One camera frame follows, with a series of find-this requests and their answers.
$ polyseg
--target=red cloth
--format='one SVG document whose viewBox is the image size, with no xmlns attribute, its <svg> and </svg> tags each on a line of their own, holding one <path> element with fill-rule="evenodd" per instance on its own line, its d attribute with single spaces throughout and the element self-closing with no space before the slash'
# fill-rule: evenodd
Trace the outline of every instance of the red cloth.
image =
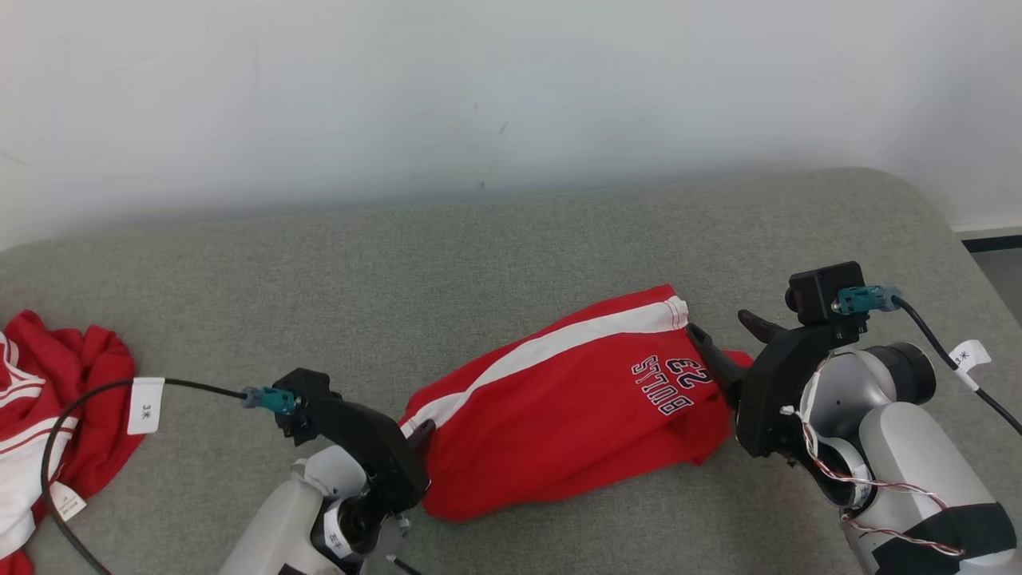
<svg viewBox="0 0 1022 575">
<path fill-rule="evenodd" d="M 135 365 L 113 332 L 96 326 L 84 335 L 77 330 L 50 332 L 32 312 L 14 318 L 2 336 L 0 466 L 6 459 L 17 467 L 4 470 L 9 475 L 0 481 L 0 497 L 6 501 L 35 501 L 32 514 L 38 524 L 46 516 L 43 502 L 36 500 L 39 466 L 43 444 L 56 418 L 89 390 L 132 379 Z M 58 436 L 54 453 L 59 453 L 61 444 L 66 442 L 66 446 L 54 480 L 88 499 L 117 475 L 143 437 L 126 433 L 130 395 L 130 386 L 113 389 L 79 409 L 75 414 L 77 426 L 68 421 Z M 0 531 L 0 539 L 16 535 L 12 531 Z M 0 559 L 0 575 L 32 572 L 32 563 L 24 550 Z"/>
<path fill-rule="evenodd" d="M 685 302 L 660 285 L 590 306 L 419 390 L 402 431 L 437 424 L 423 508 L 464 521 L 701 464 L 731 434 L 731 416 L 687 323 Z"/>
</svg>

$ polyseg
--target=floor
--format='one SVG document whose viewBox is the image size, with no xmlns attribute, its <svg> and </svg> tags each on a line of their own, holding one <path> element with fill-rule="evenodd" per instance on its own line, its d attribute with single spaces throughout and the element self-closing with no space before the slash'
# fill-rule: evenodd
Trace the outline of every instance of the floor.
<svg viewBox="0 0 1022 575">
<path fill-rule="evenodd" d="M 1016 322 L 1022 324 L 1022 247 L 980 251 L 972 256 L 1008 304 Z"/>
</svg>

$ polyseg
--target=gray fabric surface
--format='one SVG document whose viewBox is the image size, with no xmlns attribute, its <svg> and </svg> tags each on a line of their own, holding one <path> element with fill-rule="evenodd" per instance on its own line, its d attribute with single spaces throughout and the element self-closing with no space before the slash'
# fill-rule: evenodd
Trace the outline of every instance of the gray fabric surface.
<svg viewBox="0 0 1022 575">
<path fill-rule="evenodd" d="M 849 258 L 894 283 L 948 345 L 982 340 L 976 378 L 1022 414 L 1022 332 L 942 219 L 871 170 L 791 174 L 521 202 L 349 211 L 118 231 L 0 253 L 0 319 L 115 330 L 140 375 L 240 389 L 295 367 L 399 417 L 409 395 L 590 303 L 671 283 L 728 347 L 761 346 L 741 307 L 793 325 L 789 274 Z M 925 345 L 904 315 L 865 344 Z M 1022 441 L 946 371 L 928 410 L 1016 518 Z M 168 389 L 161 427 L 72 526 L 114 573 L 211 573 L 294 449 L 267 414 Z M 729 441 L 568 501 L 466 524 L 414 514 L 404 554 L 449 573 L 857 573 L 807 476 Z M 50 522 L 42 574 L 87 573 Z M 376 572 L 394 573 L 391 566 Z"/>
</svg>

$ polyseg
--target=white wall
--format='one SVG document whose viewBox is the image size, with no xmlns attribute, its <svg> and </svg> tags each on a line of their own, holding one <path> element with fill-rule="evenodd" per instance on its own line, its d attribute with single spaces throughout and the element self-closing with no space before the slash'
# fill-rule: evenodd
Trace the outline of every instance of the white wall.
<svg viewBox="0 0 1022 575">
<path fill-rule="evenodd" d="M 869 164 L 1022 221 L 1017 0 L 0 0 L 0 246 Z"/>
</svg>

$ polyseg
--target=black cable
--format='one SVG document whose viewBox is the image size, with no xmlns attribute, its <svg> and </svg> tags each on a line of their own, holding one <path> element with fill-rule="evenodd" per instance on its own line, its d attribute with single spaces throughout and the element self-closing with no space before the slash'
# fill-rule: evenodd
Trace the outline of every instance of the black cable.
<svg viewBox="0 0 1022 575">
<path fill-rule="evenodd" d="M 989 404 L 990 408 L 993 408 L 994 412 L 1001 414 L 1001 417 L 1004 418 L 1010 426 L 1015 428 L 1015 431 L 1019 432 L 1019 435 L 1022 435 L 1022 424 L 1019 424 L 1019 421 L 1015 419 L 1015 416 L 1012 416 L 1007 410 L 1005 410 L 1004 405 L 997 403 L 997 400 L 990 397 L 990 395 L 983 391 L 982 388 L 976 390 L 976 395 Z"/>
<path fill-rule="evenodd" d="M 937 341 L 937 337 L 933 335 L 932 331 L 930 331 L 930 327 L 923 322 L 923 318 L 919 316 L 916 308 L 909 305 L 909 302 L 902 300 L 901 296 L 891 296 L 891 301 L 904 309 L 904 312 L 912 318 L 913 322 L 916 323 L 916 326 L 919 326 L 920 331 L 922 331 L 923 335 L 926 336 L 926 340 L 930 342 L 933 349 L 937 350 L 937 355 L 939 355 L 940 360 L 951 369 L 951 372 L 958 372 L 958 364 L 955 364 L 955 360 L 947 355 L 947 352 L 944 351 L 944 347 Z"/>
<path fill-rule="evenodd" d="M 940 356 L 940 360 L 942 360 L 944 364 L 951 369 L 951 372 L 958 372 L 958 364 L 955 363 L 955 360 L 950 355 L 947 355 L 947 352 L 944 351 L 944 347 L 937 341 L 937 337 L 933 335 L 930 327 L 923 322 L 923 319 L 919 316 L 919 313 L 916 312 L 916 308 L 909 305 L 909 302 L 901 299 L 900 296 L 891 296 L 891 301 L 904 309 L 904 312 L 912 318 L 913 322 L 916 323 L 916 326 L 919 326 L 920 331 L 922 331 L 923 335 L 926 336 L 926 340 L 930 342 L 933 349 L 937 351 L 937 355 Z M 1022 435 L 1022 424 L 1019 424 L 1019 421 L 1015 419 L 1015 416 L 1012 416 L 1008 410 L 1005 410 L 1004 405 L 997 403 L 997 400 L 990 397 L 990 394 L 983 391 L 982 388 L 976 390 L 976 395 L 978 395 L 980 399 L 985 401 L 987 405 L 992 408 L 994 412 L 1004 418 L 1005 421 L 1008 422 L 1008 425 L 1014 428 L 1019 435 Z"/>
<path fill-rule="evenodd" d="M 50 458 L 53 456 L 53 445 L 54 443 L 56 443 L 57 435 L 59 434 L 60 428 L 63 427 L 64 422 L 67 421 L 67 418 L 71 417 L 72 413 L 74 413 L 75 410 L 78 410 L 83 403 L 105 391 L 109 391 L 117 388 L 123 388 L 125 386 L 130 386 L 134 383 L 135 380 L 123 380 L 120 382 L 113 382 L 112 384 L 106 384 L 105 386 L 100 386 L 82 395 L 82 397 L 79 397 L 71 405 L 68 405 L 63 411 L 63 413 L 60 414 L 60 417 L 57 418 L 56 423 L 50 430 L 49 437 L 46 438 L 46 447 L 43 449 L 43 465 L 39 471 L 39 481 L 43 488 L 43 493 L 42 493 L 43 504 L 46 506 L 47 513 L 49 513 L 50 517 L 53 518 L 53 523 L 56 523 L 57 529 L 60 531 L 60 534 L 62 534 L 64 538 L 67 539 L 67 542 L 71 543 L 71 546 L 75 547 L 75 550 L 78 552 L 78 555 L 82 556 L 82 559 L 84 559 L 85 562 L 88 563 L 90 567 L 92 567 L 93 569 L 96 570 L 97 573 L 101 573 L 102 575 L 111 575 L 109 569 L 106 569 L 106 567 L 104 567 L 103 564 L 100 563 L 95 556 L 89 553 L 89 549 L 86 548 L 85 544 L 82 543 L 82 541 L 75 535 L 75 533 L 71 530 L 71 528 L 67 527 L 67 523 L 64 522 L 63 518 L 60 517 L 60 514 L 57 513 L 56 505 L 53 502 L 53 494 L 50 493 L 50 477 L 49 477 Z M 210 393 L 225 395 L 227 397 L 233 397 L 236 399 L 244 399 L 246 397 L 245 394 L 240 392 L 225 390 L 223 388 L 207 386 L 205 384 L 185 382 L 183 380 L 164 380 L 164 383 L 169 386 L 178 386 L 182 388 L 191 388 L 201 391 L 207 391 Z"/>
<path fill-rule="evenodd" d="M 401 561 L 398 558 L 389 558 L 388 557 L 387 559 L 390 560 L 390 563 L 393 563 L 394 565 L 397 565 L 398 567 L 400 567 L 402 571 L 404 571 L 405 573 L 408 573 L 408 575 L 422 575 L 421 571 L 418 571 L 417 569 L 415 569 L 411 565 L 405 563 L 404 561 Z"/>
</svg>

